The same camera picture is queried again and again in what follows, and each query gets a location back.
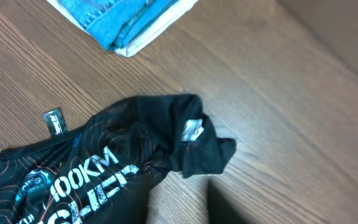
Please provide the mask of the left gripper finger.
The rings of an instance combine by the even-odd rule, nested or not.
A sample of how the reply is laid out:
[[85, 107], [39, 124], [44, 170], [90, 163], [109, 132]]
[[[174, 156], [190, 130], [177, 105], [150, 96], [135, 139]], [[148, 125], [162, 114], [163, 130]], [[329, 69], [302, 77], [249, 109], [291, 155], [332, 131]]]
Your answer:
[[209, 224], [250, 224], [223, 195], [212, 180], [206, 188], [206, 206]]

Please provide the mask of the black cycling jersey orange lines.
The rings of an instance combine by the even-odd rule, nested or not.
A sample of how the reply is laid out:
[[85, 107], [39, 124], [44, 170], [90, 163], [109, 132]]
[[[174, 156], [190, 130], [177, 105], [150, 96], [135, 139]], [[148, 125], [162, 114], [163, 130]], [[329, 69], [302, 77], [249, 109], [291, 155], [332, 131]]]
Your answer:
[[220, 138], [198, 95], [133, 96], [72, 131], [0, 152], [0, 223], [137, 223], [169, 172], [221, 174]]

